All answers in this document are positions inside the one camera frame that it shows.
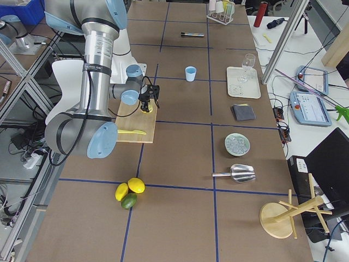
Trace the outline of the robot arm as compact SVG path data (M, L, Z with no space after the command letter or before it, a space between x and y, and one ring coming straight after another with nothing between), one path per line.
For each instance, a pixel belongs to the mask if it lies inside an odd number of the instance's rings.
M50 150L69 156L105 158L114 149L118 128L109 114L110 98L149 112L160 88L145 84L146 66L131 55L127 9L123 1L45 1L46 23L58 31L81 35L80 60L53 64L62 90L46 118Z
M34 45L33 38L16 15L1 17L1 39L6 45L15 43L20 50L28 50Z

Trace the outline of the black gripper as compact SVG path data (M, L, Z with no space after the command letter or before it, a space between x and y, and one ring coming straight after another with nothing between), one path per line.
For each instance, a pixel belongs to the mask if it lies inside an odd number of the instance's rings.
M141 101L141 110L143 112L147 111L147 102L148 102L148 112L153 111L153 106L150 99L154 99L155 102L159 99L160 86L159 85L146 85L146 90L141 91L139 95L139 100Z

